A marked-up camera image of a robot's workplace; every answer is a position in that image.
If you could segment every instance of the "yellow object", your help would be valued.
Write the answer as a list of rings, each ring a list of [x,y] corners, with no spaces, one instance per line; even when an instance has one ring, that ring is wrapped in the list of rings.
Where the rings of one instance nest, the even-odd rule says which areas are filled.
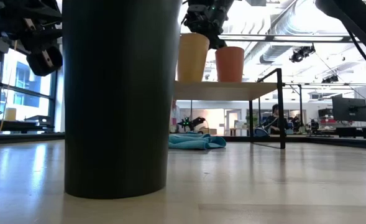
[[[201,34],[182,34],[177,63],[179,82],[201,82],[209,50],[209,39]]]
[[[15,121],[16,120],[17,109],[15,108],[6,108],[6,112],[4,113],[4,120],[6,121]]]

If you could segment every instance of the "orange cup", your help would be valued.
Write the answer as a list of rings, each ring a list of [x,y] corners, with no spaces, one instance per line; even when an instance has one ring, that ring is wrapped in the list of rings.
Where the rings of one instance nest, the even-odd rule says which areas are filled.
[[[240,47],[223,47],[217,50],[216,68],[219,82],[242,82],[244,50]]]
[[[209,50],[209,39],[201,34],[182,34],[177,63],[179,82],[201,82]]]

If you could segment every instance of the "wooden floor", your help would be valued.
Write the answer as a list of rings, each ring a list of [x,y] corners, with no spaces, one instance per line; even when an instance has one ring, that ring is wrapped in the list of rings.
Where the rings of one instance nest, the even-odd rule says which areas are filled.
[[[171,150],[167,187],[122,200],[64,194],[63,164],[63,141],[1,146],[0,224],[366,223],[365,149]]]

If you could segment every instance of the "blue towel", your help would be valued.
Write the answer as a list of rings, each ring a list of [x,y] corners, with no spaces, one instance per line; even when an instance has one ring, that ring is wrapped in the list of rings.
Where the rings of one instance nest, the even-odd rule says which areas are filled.
[[[169,135],[170,149],[217,149],[227,145],[222,137],[210,134],[171,134]]]

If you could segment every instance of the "yellow cup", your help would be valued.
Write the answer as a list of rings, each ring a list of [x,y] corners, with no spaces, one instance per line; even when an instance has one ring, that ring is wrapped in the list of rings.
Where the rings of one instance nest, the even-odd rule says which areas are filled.
[[[201,34],[182,34],[177,63],[179,82],[201,82],[209,50],[209,39]]]

